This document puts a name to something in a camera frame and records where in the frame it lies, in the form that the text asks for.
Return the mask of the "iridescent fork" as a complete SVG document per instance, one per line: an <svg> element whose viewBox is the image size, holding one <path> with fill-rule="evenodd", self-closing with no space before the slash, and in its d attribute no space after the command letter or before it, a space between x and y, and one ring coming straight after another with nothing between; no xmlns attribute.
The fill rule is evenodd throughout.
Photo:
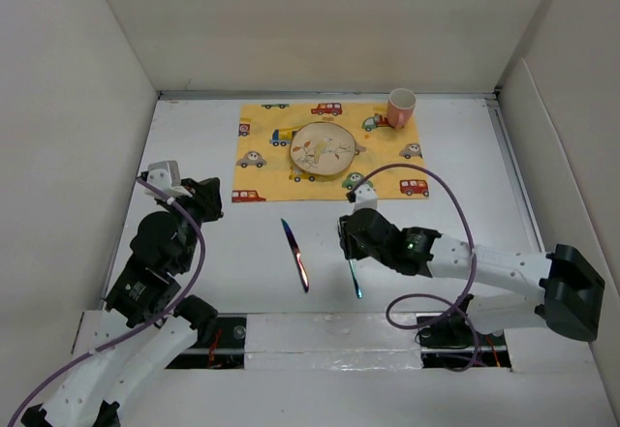
<svg viewBox="0 0 620 427"><path fill-rule="evenodd" d="M352 259L348 259L348 265L349 265L350 273L351 273L353 284L354 284L356 298L361 299L363 297L363 292L362 292L362 289L360 287L360 284L357 278L357 272L356 272L354 261Z"/></svg>

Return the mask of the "yellow car-print cloth placemat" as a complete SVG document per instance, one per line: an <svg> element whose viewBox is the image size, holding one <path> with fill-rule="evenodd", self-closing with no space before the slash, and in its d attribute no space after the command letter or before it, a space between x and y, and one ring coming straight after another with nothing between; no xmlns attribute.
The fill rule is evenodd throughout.
<svg viewBox="0 0 620 427"><path fill-rule="evenodd" d="M384 102L245 105L232 202L341 200L359 182L381 199L429 196L414 120L400 130Z"/></svg>

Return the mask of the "iridescent table knife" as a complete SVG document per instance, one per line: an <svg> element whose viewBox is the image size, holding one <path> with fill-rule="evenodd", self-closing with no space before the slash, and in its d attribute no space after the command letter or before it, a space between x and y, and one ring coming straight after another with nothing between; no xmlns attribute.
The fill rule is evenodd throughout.
<svg viewBox="0 0 620 427"><path fill-rule="evenodd" d="M293 254L294 257L294 261L295 261L295 266L298 272L298 276L299 276L299 280L300 283L302 285L302 288L304 290L305 293L308 293L310 290L310 285L309 285L309 277L306 271L306 268L302 262L301 259L301 252L299 249L299 246L296 242L294 233L290 227L290 225L288 224L288 222L285 219L280 219L283 230L285 232L285 235L287 237L287 241L289 243L291 252Z"/></svg>

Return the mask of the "beige bird-pattern plate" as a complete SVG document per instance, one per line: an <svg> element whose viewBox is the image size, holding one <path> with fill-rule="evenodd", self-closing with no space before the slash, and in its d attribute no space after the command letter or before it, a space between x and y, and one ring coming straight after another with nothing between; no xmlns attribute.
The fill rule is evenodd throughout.
<svg viewBox="0 0 620 427"><path fill-rule="evenodd" d="M312 122L296 132L290 145L295 167L311 175L335 176L347 169L357 155L357 141L344 127Z"/></svg>

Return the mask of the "pink ceramic mug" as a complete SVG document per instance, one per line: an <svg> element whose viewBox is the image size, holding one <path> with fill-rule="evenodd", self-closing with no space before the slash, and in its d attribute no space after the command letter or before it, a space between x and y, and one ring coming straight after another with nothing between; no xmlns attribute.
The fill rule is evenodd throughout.
<svg viewBox="0 0 620 427"><path fill-rule="evenodd" d="M413 117L417 104L416 94L406 88L397 88L388 95L387 122L396 130L402 129Z"/></svg>

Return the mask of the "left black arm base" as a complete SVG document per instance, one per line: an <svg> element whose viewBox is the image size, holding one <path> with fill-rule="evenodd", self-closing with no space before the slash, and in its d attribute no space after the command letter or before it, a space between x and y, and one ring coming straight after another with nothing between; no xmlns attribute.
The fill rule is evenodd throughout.
<svg viewBox="0 0 620 427"><path fill-rule="evenodd" d="M183 351L168 366L171 370L240 370L245 365L247 316L221 315L211 336Z"/></svg>

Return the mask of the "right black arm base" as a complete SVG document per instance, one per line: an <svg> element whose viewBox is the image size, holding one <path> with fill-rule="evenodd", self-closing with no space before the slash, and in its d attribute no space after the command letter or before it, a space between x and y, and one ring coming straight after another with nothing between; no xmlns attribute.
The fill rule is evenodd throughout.
<svg viewBox="0 0 620 427"><path fill-rule="evenodd" d="M462 318L445 320L433 325L433 315L417 316L417 323L426 326L417 331L415 342L420 346L423 369L464 369L474 355L474 337ZM508 344L503 333L478 334L479 352L472 368L512 367Z"/></svg>

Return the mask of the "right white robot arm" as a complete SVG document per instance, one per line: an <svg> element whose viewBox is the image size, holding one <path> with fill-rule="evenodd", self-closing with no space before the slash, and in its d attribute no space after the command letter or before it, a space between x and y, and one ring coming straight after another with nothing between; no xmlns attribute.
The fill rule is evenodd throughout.
<svg viewBox="0 0 620 427"><path fill-rule="evenodd" d="M575 247L523 254L474 246L418 227L399 229L377 210L362 208L338 221L346 259L371 258L404 276L473 280L501 290L467 294L448 319L450 337L468 344L508 328L547 327L571 340L598 337L605 280Z"/></svg>

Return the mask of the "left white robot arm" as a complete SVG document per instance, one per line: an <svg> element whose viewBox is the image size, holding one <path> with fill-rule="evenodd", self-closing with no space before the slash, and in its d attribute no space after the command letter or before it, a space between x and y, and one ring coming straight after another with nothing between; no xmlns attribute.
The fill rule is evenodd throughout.
<svg viewBox="0 0 620 427"><path fill-rule="evenodd" d="M119 426L141 389L215 337L217 310L175 278L190 272L196 281L202 272L202 225L223 216L220 180L174 181L151 169L137 181L161 208L140 221L91 347L42 381L10 425Z"/></svg>

